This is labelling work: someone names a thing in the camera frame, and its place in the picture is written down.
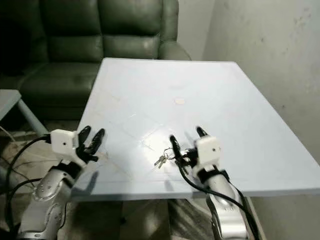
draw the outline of white table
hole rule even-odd
[[[154,162],[170,134],[191,147],[197,125],[219,139],[221,166],[245,196],[320,193],[320,167],[234,62],[105,58],[78,129],[86,125],[105,128],[107,159],[88,166],[74,200],[194,196],[174,163]]]
[[[42,125],[42,123],[37,119],[37,117],[21,99],[21,94],[17,90],[0,89],[0,120],[16,104],[38,136],[43,136],[44,134],[48,133],[47,129]]]

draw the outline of white wall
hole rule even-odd
[[[215,0],[179,0],[178,43],[202,60]]]
[[[204,59],[237,62],[320,163],[319,0],[216,0]],[[253,202],[268,240],[320,239],[319,196]]]

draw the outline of tiled floor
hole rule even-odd
[[[49,131],[57,128],[75,130],[78,122],[51,121],[46,122],[45,125]],[[26,140],[36,137],[32,132],[21,131],[15,133],[15,136],[18,141],[7,143],[1,152],[1,156],[9,162],[15,153],[26,144]],[[51,146],[44,142],[37,142],[26,150],[15,166],[17,171],[28,178],[40,178],[57,162]],[[22,176],[14,175],[17,182],[25,180]],[[20,192],[30,191],[30,187],[25,187]],[[29,200],[30,195],[22,193],[16,194],[13,199],[16,223],[21,219]],[[3,210],[4,196],[0,196],[1,228],[5,227]],[[124,224],[121,223],[122,216],[126,217]],[[66,222],[58,233],[58,239],[185,240],[188,238],[202,240],[213,239],[210,232],[210,219],[183,200],[169,200],[169,204],[167,200],[71,202],[68,203]]]

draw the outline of key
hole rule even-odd
[[[158,168],[160,169],[162,165],[166,163],[166,161],[167,161],[167,158],[164,157],[163,160],[160,162],[160,165],[158,166]]]
[[[167,158],[164,155],[159,157],[159,160],[154,163],[155,166],[159,165],[159,168],[167,161]]]

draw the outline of wire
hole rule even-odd
[[[0,129],[4,131],[4,133],[7,134],[9,138],[11,138],[12,142],[16,142],[15,138],[7,130],[5,130],[2,126],[0,126]]]
[[[42,136],[42,137],[39,137],[39,138],[32,140],[31,142],[27,143],[23,148],[21,148],[20,151],[14,156],[13,160],[9,164],[9,167],[7,169],[6,176],[5,176],[4,189],[7,191],[7,193],[9,193],[9,191],[10,191],[10,189],[9,189],[10,174],[13,171],[13,166],[16,163],[16,161],[18,160],[18,158],[20,157],[20,155],[24,152],[24,150],[26,150],[32,144],[34,144],[38,141],[41,141],[41,140],[46,140],[46,139],[47,139],[47,136]]]
[[[67,218],[67,203],[64,205],[64,218],[63,218],[63,223],[59,227],[59,229],[62,229],[66,223],[66,218]]]
[[[35,178],[35,179],[29,179],[29,180],[23,181],[23,182],[19,183],[17,186],[15,186],[12,189],[12,191],[7,194],[7,198],[5,200],[5,207],[4,207],[4,218],[5,218],[6,224],[8,225],[8,227],[10,229],[10,232],[12,232],[15,227],[13,214],[12,214],[12,207],[11,207],[11,201],[12,201],[14,194],[23,185],[28,184],[28,183],[38,182],[41,179],[42,178]]]
[[[192,186],[193,188],[195,188],[195,189],[197,189],[197,190],[199,190],[199,191],[201,191],[201,192],[204,192],[204,193],[207,193],[207,194],[212,194],[212,195],[214,195],[214,196],[217,196],[217,197],[220,197],[220,198],[222,198],[222,199],[225,199],[225,200],[227,200],[228,202],[236,205],[239,209],[241,209],[241,210],[245,213],[245,216],[246,216],[246,218],[247,218],[247,220],[248,220],[248,224],[249,224],[249,226],[250,226],[250,229],[251,229],[251,231],[252,231],[252,234],[253,234],[253,236],[254,236],[254,239],[255,239],[255,240],[260,240],[259,233],[258,233],[258,227],[257,227],[256,221],[255,221],[255,219],[252,217],[252,215],[250,214],[250,212],[248,211],[248,209],[247,209],[247,207],[246,207],[245,205],[240,204],[240,203],[237,202],[236,200],[234,200],[234,199],[232,199],[231,197],[226,196],[226,195],[224,195],[224,194],[222,194],[222,193],[219,193],[219,192],[217,192],[217,191],[212,191],[211,189],[206,189],[206,188],[204,188],[204,187],[201,187],[201,186],[196,185],[195,183],[193,183],[192,181],[190,181],[190,180],[187,178],[187,176],[186,176],[186,174],[185,174],[182,166],[180,165],[180,163],[179,163],[178,161],[176,161],[176,164],[178,165],[179,172],[180,172],[180,174],[182,175],[183,179],[184,179],[190,186]],[[243,200],[245,200],[243,194],[242,194],[238,189],[237,189],[237,191],[239,192],[241,199],[243,198]]]
[[[18,168],[20,168],[21,166],[23,166],[23,165],[26,165],[26,164],[34,164],[34,163],[45,163],[45,162],[59,162],[59,160],[58,159],[56,159],[56,160],[41,160],[41,161],[25,161],[25,162],[23,162],[23,163],[20,163],[20,164],[18,164],[17,166],[15,166],[14,167],[14,170],[15,169],[18,169]]]
[[[13,170],[13,166],[14,166],[14,164],[16,163],[16,161],[18,160],[18,158],[20,157],[20,155],[24,152],[24,150],[26,150],[28,147],[30,147],[32,144],[34,144],[34,143],[36,143],[36,142],[38,142],[38,141],[41,141],[41,140],[47,140],[48,139],[48,136],[42,136],[42,137],[39,137],[39,138],[36,138],[36,139],[34,139],[34,140],[32,140],[31,142],[29,142],[29,143],[27,143],[23,148],[21,148],[20,150],[19,150],[19,152],[14,156],[14,158],[13,158],[13,160],[11,161],[11,163],[10,163],[10,165],[9,165],[9,167],[8,167],[8,169],[7,169],[7,172],[6,172],[6,176],[5,176],[5,183],[4,183],[4,190],[5,190],[5,194],[6,194],[6,202],[8,202],[8,199],[9,199],[9,197],[10,197],[10,187],[9,187],[9,183],[10,183],[10,174],[11,174],[11,172],[12,172],[12,170]],[[9,206],[9,208],[7,209],[7,211],[8,212],[4,212],[4,214],[5,214],[5,220],[6,220],[6,223],[7,223],[7,225],[8,225],[8,227],[9,227],[9,229],[10,229],[10,231],[12,231],[13,230],[13,228],[14,228],[14,226],[13,226],[13,217],[12,217],[12,209],[11,209],[11,206]]]
[[[8,160],[6,160],[5,158],[3,158],[2,156],[0,156],[0,159],[2,159],[6,164],[10,165],[10,162]],[[12,169],[12,172],[20,175],[21,177],[25,178],[26,180],[29,180],[29,178],[26,175],[23,175],[21,172],[16,171],[15,169]]]

